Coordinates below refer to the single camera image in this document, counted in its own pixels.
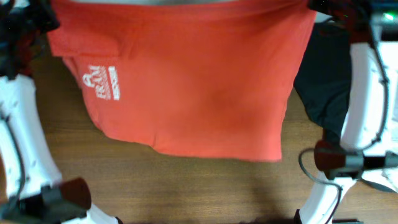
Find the red t-shirt white print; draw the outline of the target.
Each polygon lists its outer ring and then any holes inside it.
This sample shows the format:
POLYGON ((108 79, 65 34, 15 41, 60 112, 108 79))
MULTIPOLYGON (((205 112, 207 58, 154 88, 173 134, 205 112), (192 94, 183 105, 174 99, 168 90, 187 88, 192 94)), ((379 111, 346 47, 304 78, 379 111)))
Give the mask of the red t-shirt white print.
POLYGON ((53 1, 49 33, 95 126, 171 156, 279 161, 316 14, 307 2, 53 1))

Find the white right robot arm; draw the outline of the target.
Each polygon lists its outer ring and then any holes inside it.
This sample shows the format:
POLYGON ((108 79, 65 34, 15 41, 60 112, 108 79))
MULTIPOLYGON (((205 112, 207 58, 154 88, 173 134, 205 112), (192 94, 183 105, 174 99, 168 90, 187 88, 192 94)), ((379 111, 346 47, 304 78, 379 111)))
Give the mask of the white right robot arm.
POLYGON ((318 175, 295 223, 333 223, 347 191, 362 180, 397 192, 397 2, 310 1, 348 31, 352 61, 349 106, 337 147, 312 149, 318 175))

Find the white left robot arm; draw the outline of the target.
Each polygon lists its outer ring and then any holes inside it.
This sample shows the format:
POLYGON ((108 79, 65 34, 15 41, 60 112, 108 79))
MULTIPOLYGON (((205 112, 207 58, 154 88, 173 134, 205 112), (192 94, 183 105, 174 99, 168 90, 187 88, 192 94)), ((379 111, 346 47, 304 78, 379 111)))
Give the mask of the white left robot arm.
POLYGON ((1 219, 14 223, 113 223, 91 201, 82 178, 64 181, 46 142, 36 104, 31 47, 60 23, 48 1, 1 1, 1 159, 7 202, 1 219))

